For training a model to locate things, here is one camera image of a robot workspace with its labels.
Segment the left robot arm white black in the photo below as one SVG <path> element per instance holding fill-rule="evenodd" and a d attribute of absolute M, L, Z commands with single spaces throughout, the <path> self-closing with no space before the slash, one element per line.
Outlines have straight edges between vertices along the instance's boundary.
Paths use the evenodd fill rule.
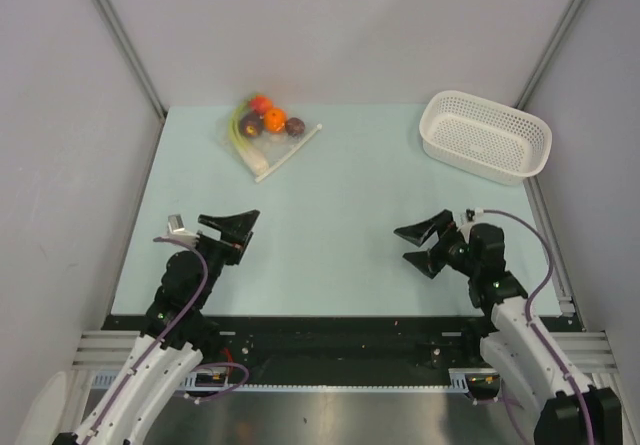
<path fill-rule="evenodd" d="M 166 263 L 161 283 L 124 364 L 109 389 L 74 430 L 60 429 L 68 399 L 65 373 L 56 374 L 32 402 L 18 434 L 19 444 L 141 444 L 179 385 L 194 371 L 210 372 L 220 388 L 189 395 L 200 405 L 245 385 L 249 369 L 217 358 L 226 348 L 218 325 L 202 309 L 223 269 L 240 263 L 260 213 L 214 217 L 198 222 L 219 232 L 212 238 L 185 229 L 172 215 L 158 242 L 178 247 Z"/>

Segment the clear zip top bag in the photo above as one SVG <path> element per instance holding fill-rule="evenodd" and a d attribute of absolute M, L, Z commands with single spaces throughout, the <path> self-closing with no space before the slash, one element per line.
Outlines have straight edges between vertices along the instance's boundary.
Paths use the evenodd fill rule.
<path fill-rule="evenodd" d="M 268 170 L 262 175 L 255 176 L 249 168 L 245 165 L 243 160 L 240 158 L 238 153 L 236 152 L 234 146 L 232 145 L 230 139 L 228 138 L 228 126 L 229 120 L 234 109 L 240 105 L 244 100 L 249 100 L 256 94 L 264 95 L 261 93 L 252 93 L 245 97 L 243 97 L 239 103 L 233 108 L 232 111 L 226 112 L 223 117 L 216 123 L 216 134 L 217 140 L 219 143 L 225 148 L 225 150 L 244 168 L 253 176 L 253 180 L 255 183 L 260 183 L 264 181 L 267 177 L 272 175 L 278 168 L 280 168 L 284 163 L 290 160 L 297 152 L 299 152 L 304 145 L 306 145 L 312 138 L 314 138 L 322 129 L 323 125 L 320 123 L 313 123 L 310 121 L 303 120 L 299 114 L 290 113 L 287 109 L 277 105 L 269 96 L 273 102 L 274 107 L 280 108 L 286 112 L 288 119 L 291 117 L 298 117 L 303 120 L 306 124 L 306 132 L 303 136 L 300 137 L 290 137 L 286 131 L 280 134 L 272 134 L 269 133 L 265 128 L 263 133 L 257 137 L 249 139 L 249 141 L 259 149 L 267 159 L 269 163 Z M 243 117 L 247 114 L 253 112 L 250 108 L 248 112 L 245 112 Z"/>

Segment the orange fake tangerine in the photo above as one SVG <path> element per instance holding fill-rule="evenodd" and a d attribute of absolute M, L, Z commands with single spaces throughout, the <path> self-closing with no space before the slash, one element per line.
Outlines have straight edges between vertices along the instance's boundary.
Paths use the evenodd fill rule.
<path fill-rule="evenodd" d="M 283 133 L 286 128 L 288 116 L 280 108 L 270 108 L 263 116 L 264 128 L 272 134 Z"/>

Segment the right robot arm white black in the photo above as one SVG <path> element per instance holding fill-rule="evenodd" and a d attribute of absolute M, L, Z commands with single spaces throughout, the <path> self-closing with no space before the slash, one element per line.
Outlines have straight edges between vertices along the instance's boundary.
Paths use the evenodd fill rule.
<path fill-rule="evenodd" d="M 504 393 L 536 421 L 536 444 L 621 444 L 623 406 L 614 390 L 599 388 L 569 359 L 508 270 L 502 228 L 479 221 L 469 209 L 456 223 L 449 210 L 398 227 L 396 236 L 416 246 L 404 259 L 430 279 L 449 267 L 468 280 L 470 301 L 488 319 L 487 332 L 463 338 L 461 353 L 473 366 L 493 367 Z"/>

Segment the dark purple fake fruit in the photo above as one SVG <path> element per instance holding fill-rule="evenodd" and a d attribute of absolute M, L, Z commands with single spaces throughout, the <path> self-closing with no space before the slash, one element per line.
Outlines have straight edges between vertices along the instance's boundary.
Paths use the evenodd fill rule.
<path fill-rule="evenodd" d="M 290 137 L 300 137 L 306 132 L 306 124 L 298 117 L 291 117 L 285 122 L 285 131 Z"/>
<path fill-rule="evenodd" d="M 257 138 L 263 131 L 263 118 L 256 112 L 247 113 L 239 122 L 239 132 L 246 138 Z"/>

